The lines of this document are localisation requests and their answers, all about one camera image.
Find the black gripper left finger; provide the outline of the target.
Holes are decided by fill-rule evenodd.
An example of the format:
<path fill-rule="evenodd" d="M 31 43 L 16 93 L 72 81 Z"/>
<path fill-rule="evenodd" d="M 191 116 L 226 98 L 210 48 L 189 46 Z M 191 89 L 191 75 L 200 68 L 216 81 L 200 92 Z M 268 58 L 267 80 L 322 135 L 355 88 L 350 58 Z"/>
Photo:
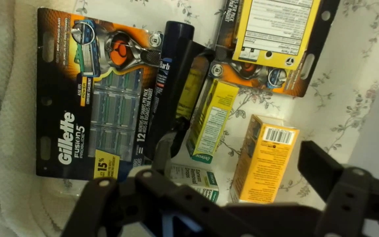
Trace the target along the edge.
<path fill-rule="evenodd" d="M 241 217 L 151 168 L 124 181 L 89 180 L 62 237 L 121 237 L 130 224 L 151 237 L 259 237 Z"/>

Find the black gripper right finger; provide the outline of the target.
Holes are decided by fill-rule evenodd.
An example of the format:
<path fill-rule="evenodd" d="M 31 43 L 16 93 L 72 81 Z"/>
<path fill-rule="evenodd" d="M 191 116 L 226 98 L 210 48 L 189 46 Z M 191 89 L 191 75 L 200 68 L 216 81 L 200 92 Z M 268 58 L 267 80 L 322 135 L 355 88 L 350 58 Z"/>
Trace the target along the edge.
<path fill-rule="evenodd" d="M 366 220 L 379 224 L 379 179 L 358 166 L 343 166 L 313 141 L 300 145 L 297 170 L 325 201 L 314 234 L 364 237 Z"/>

